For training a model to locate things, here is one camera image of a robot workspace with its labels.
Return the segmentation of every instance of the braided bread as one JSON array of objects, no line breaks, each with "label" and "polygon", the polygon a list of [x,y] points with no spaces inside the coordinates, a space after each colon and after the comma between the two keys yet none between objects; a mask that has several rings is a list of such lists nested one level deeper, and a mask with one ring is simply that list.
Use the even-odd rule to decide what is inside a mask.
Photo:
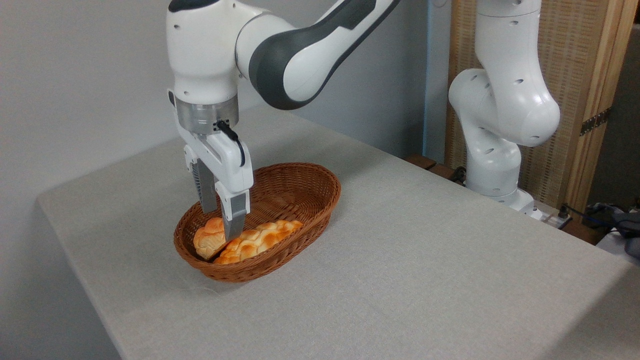
[{"label": "braided bread", "polygon": [[297,220],[292,222],[278,220],[275,223],[258,225],[255,230],[245,230],[239,238],[227,245],[213,263],[226,265],[256,256],[281,242],[300,227],[302,223]]}]

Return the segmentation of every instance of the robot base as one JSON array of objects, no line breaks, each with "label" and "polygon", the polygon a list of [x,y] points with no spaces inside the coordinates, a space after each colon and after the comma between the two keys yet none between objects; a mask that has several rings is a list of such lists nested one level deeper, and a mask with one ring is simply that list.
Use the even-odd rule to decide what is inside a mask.
[{"label": "robot base", "polygon": [[488,196],[488,198],[509,206],[511,209],[519,211],[525,215],[529,215],[536,220],[542,220],[544,216],[544,213],[536,207],[533,197],[521,189],[516,189],[516,191],[509,195]]}]

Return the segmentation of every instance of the brown woven basket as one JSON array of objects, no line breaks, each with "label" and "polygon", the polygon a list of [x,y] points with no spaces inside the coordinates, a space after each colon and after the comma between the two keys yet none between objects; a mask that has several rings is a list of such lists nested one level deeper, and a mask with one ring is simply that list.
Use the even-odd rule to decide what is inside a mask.
[{"label": "brown woven basket", "polygon": [[250,191],[251,213],[246,217],[245,230],[276,220],[299,220],[304,225],[271,249],[252,258],[228,265],[212,264],[196,253],[193,235],[210,218],[221,217],[220,199],[218,210],[208,214],[202,213],[197,202],[180,219],[173,234],[173,244],[183,259],[211,279],[250,281],[280,268],[322,234],[340,197],[338,178],[316,164],[271,165],[256,170],[254,179],[255,184]]}]

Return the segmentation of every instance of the gray tablecloth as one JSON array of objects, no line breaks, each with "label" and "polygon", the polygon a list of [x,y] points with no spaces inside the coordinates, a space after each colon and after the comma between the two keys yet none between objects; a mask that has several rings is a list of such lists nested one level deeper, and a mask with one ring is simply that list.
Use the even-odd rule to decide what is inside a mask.
[{"label": "gray tablecloth", "polygon": [[196,202],[181,140],[39,197],[123,359],[640,357],[637,267],[290,113],[236,130],[254,168],[309,161],[342,183],[324,234],[252,282],[173,248]]}]

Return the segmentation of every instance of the bread roll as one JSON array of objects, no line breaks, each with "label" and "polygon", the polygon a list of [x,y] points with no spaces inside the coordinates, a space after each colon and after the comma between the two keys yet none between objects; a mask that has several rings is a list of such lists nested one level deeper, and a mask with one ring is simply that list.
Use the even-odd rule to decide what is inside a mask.
[{"label": "bread roll", "polygon": [[212,218],[193,236],[193,247],[205,260],[210,260],[225,244],[225,224],[222,218]]},{"label": "bread roll", "polygon": [[302,223],[297,220],[278,220],[275,223],[258,225],[255,230],[245,230],[239,238],[233,239],[227,245],[213,263],[226,265],[256,256],[281,242],[300,227]]}]

